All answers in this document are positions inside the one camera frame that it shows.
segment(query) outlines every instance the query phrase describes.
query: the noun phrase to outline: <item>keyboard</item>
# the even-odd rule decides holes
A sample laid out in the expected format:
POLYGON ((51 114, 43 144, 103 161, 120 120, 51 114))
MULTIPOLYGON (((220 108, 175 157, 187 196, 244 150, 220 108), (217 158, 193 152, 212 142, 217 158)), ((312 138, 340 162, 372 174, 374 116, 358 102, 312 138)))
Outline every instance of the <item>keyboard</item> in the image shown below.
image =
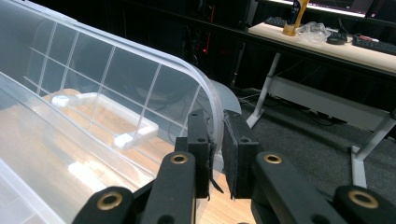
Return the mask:
POLYGON ((264 23, 283 28, 285 27, 286 20, 279 17, 268 17, 265 19, 264 23))
POLYGON ((396 56, 396 45, 392 45, 387 42, 376 42, 372 40, 361 39, 358 35, 354 35, 352 39, 352 45, 396 56))

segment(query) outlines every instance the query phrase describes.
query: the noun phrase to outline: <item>desk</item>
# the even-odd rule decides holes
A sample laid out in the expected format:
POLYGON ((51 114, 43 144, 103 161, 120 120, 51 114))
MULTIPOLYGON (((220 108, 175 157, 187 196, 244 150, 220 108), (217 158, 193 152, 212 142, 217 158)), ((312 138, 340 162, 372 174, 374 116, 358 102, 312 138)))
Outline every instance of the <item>desk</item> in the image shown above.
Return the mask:
MULTIPOLYGON (((396 56, 385 53, 362 49, 351 43, 336 46, 327 43, 312 44, 303 41, 299 36, 287 36, 282 34, 282 28, 260 23, 248 29, 253 35, 276 40, 291 48, 303 49, 305 52, 322 57, 331 57, 339 61, 347 62, 361 70, 367 69, 366 73, 376 71, 382 77, 396 77, 396 56)), ((367 187, 364 173, 364 159, 370 154, 375 146, 396 124, 396 110, 383 111, 367 105, 343 99, 329 93, 318 91, 304 85, 288 81, 281 77, 275 77, 276 65, 281 57, 278 52, 273 60, 271 69, 262 86, 262 92, 253 114, 247 119, 250 128, 254 126, 263 113, 262 104, 267 93, 292 101, 332 117, 345 120, 358 127, 373 131, 371 138, 362 148, 352 146, 352 177, 353 183, 367 187)))

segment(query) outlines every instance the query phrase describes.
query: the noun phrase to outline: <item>electronic device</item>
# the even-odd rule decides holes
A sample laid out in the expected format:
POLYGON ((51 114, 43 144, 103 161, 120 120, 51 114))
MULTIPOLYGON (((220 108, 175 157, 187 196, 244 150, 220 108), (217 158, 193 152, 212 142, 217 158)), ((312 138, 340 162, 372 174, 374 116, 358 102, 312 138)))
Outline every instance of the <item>electronic device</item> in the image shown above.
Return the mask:
POLYGON ((343 45, 347 42, 346 33, 331 32, 326 42, 331 45, 343 45))
POLYGON ((279 17, 268 17, 267 19, 265 19, 264 23, 283 28, 286 24, 286 20, 283 20, 279 17))
POLYGON ((396 56, 396 46, 386 42, 371 39, 369 37, 353 36, 352 45, 364 49, 372 49, 375 51, 391 54, 396 56))
POLYGON ((385 23, 396 27, 395 0, 374 1, 366 14, 366 19, 370 22, 385 23))
MULTIPOLYGON (((293 0, 265 0, 280 4, 291 5, 293 0)), ((347 0, 347 1, 326 1, 310 0, 308 11, 322 11, 344 15, 347 17, 364 18, 374 0, 347 0)))

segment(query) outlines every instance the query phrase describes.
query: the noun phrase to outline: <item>gray carpet floor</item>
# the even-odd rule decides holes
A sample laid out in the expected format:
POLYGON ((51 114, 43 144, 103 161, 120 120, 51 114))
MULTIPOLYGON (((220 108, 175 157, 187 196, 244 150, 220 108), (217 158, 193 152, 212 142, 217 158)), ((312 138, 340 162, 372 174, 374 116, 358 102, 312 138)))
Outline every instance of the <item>gray carpet floor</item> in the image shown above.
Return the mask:
MULTIPOLYGON (((253 112, 241 104, 245 119, 253 112)), ((305 108, 267 97, 264 114, 252 128, 264 150, 282 153, 324 195, 352 184, 350 147, 361 147, 371 132, 344 122, 331 123, 305 108)), ((365 159, 367 188, 396 204, 396 141, 381 141, 365 159)))

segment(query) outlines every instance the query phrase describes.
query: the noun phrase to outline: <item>white desk surface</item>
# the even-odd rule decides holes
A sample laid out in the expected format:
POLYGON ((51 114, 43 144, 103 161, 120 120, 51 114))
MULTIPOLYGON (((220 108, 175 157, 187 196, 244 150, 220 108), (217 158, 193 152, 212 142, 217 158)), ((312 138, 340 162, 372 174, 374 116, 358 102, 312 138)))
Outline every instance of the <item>white desk surface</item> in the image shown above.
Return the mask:
POLYGON ((396 76, 396 56, 370 49, 355 47, 352 45, 352 43, 345 43, 345 45, 331 45, 327 43, 313 44, 304 41, 298 35, 283 35, 282 30, 283 28, 275 27, 262 22, 249 28, 248 32, 296 47, 310 49, 319 53, 327 54, 329 56, 348 60, 353 63, 360 63, 373 68, 391 72, 394 76, 396 76))

